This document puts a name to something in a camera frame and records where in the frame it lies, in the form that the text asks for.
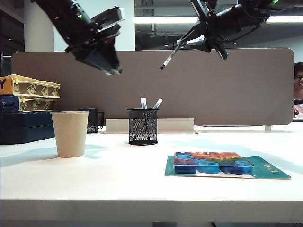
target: colorful foam puzzle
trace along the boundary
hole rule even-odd
[[[176,174],[249,174],[254,166],[234,152],[176,152],[174,171]]]

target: person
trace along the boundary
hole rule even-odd
[[[303,62],[294,64],[294,99],[303,99]],[[303,119],[303,104],[294,105],[294,118]]]

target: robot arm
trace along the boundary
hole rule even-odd
[[[166,67],[176,52],[187,45],[191,49],[210,52],[216,49],[222,59],[228,53],[223,43],[234,42],[253,32],[270,17],[271,12],[286,8],[303,6],[303,0],[238,0],[238,4],[215,13],[217,0],[189,0],[194,8],[198,21],[178,40],[178,46],[166,59],[161,69]],[[200,38],[199,41],[187,43]]]
[[[122,67],[115,51],[115,37],[120,34],[119,21],[123,9],[114,7],[92,19],[74,0],[31,0],[48,15],[68,44],[76,60],[104,71],[107,75],[121,73]]]

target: desk surface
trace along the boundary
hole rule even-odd
[[[196,127],[132,146],[128,135],[88,134],[82,157],[58,158],[55,139],[0,145],[1,219],[303,222],[303,123]],[[291,180],[165,176],[175,151],[259,155]]]

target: black mug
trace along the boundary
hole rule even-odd
[[[104,125],[104,112],[98,108],[80,108],[79,111],[89,111],[86,133],[97,133],[98,129],[102,129]]]

